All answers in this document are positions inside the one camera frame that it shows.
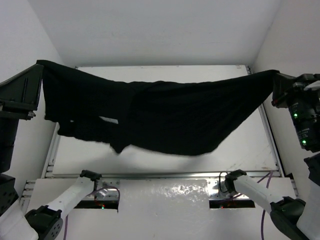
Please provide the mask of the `black t-shirt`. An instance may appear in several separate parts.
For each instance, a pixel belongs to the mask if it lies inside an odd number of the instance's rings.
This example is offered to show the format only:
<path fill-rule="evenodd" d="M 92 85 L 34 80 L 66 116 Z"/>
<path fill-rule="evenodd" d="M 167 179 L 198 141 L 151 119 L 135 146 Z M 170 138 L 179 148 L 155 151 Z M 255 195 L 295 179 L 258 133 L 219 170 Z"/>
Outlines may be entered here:
<path fill-rule="evenodd" d="M 273 92 L 277 70 L 215 82 L 122 82 L 38 60 L 58 134 L 180 156 L 214 151 Z"/>

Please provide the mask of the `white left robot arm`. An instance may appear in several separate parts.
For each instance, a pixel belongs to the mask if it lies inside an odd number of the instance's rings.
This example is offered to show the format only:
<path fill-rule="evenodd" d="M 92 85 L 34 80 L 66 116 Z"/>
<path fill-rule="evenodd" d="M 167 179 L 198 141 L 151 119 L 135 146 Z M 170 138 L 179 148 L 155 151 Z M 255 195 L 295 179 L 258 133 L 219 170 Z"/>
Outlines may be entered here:
<path fill-rule="evenodd" d="M 11 168 L 19 122 L 35 117 L 44 67 L 34 64 L 0 84 L 0 238 L 55 240 L 68 227 L 68 216 L 98 189 L 101 174 L 83 170 L 72 185 L 48 203 L 25 212 Z"/>

